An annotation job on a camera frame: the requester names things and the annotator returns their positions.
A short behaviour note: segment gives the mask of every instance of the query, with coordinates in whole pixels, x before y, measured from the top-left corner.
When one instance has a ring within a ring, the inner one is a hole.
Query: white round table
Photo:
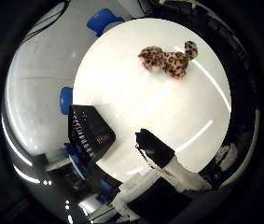
[[[137,57],[148,46],[183,51],[187,40],[199,55],[183,80],[149,73]],[[76,73],[73,104],[94,105],[115,132],[116,142],[97,164],[122,182],[149,169],[134,147],[141,128],[198,173],[221,146],[231,111],[229,83],[212,49],[188,28],[159,19],[127,21],[98,38]]]

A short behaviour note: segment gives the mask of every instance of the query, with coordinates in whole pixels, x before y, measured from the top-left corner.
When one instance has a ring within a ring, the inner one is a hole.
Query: leopard plush toy
[[[152,46],[142,49],[138,55],[143,67],[148,71],[151,71],[153,66],[158,66],[164,73],[174,78],[183,78],[187,73],[188,61],[197,56],[197,45],[192,41],[185,43],[185,53],[163,52],[161,48]]]

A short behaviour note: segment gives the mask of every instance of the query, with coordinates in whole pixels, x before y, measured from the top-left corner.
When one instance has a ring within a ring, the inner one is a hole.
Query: desk
[[[199,55],[183,80],[149,73],[137,57],[148,46],[183,51],[187,40]],[[141,128],[198,173],[221,146],[231,111],[229,83],[212,49],[188,28],[159,19],[127,21],[98,38],[76,73],[73,103],[94,105],[115,132],[116,142],[97,164],[119,181],[149,169],[134,147]]]

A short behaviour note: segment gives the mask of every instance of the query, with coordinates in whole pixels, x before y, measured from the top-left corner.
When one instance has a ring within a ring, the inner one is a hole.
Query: blue chair
[[[73,103],[73,88],[63,87],[60,91],[60,109],[63,115],[68,115],[69,105]]]
[[[123,19],[121,17],[116,17],[110,9],[104,8],[89,19],[87,27],[94,31],[96,36],[99,37],[103,34],[104,28],[109,23],[115,21],[123,21]]]

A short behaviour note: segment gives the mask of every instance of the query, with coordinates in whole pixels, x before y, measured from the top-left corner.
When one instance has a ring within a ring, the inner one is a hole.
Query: cable
[[[144,15],[146,15],[145,11],[143,10],[142,4],[140,3],[140,0],[138,0],[138,4],[139,4],[141,10],[143,11]]]
[[[57,17],[54,21],[52,21],[52,22],[50,22],[49,24],[45,25],[44,27],[42,27],[42,28],[40,28],[40,29],[38,29],[38,30],[36,30],[36,31],[33,31],[33,32],[31,32],[30,34],[28,34],[28,35],[25,37],[25,39],[20,43],[20,46],[21,46],[22,44],[24,44],[26,41],[28,41],[29,39],[31,39],[32,37],[38,35],[39,33],[43,32],[44,30],[46,30],[46,29],[47,29],[48,27],[50,27],[52,24],[54,24],[54,23],[55,23],[55,22],[61,17],[61,15],[64,14],[65,10],[66,10],[66,9],[68,8],[68,6],[69,6],[70,1],[71,1],[71,0],[64,0],[64,1],[63,1],[63,2],[64,2],[64,6],[63,6],[63,9],[62,9],[62,10],[60,10],[59,12],[55,13],[54,15],[52,15],[52,16],[50,16],[50,17],[48,17],[48,18],[46,18],[46,19],[44,19],[44,20],[38,22],[37,24],[40,24],[40,23],[42,23],[42,22],[44,22],[44,21],[47,21],[48,19],[50,19],[50,18],[52,18],[52,17],[54,17],[54,16],[56,16],[56,15],[59,14],[58,17]]]
[[[38,23],[36,23],[34,26],[37,26],[38,24],[41,24],[41,23],[43,23],[44,21],[47,21],[47,20],[49,20],[50,18],[52,18],[52,17],[54,17],[54,16],[57,16],[59,13],[61,13],[62,12],[62,9],[59,11],[59,12],[57,12],[57,13],[55,13],[54,15],[52,15],[52,16],[49,16],[49,17],[47,17],[46,19],[44,19],[44,20],[42,20],[42,21],[39,21]]]

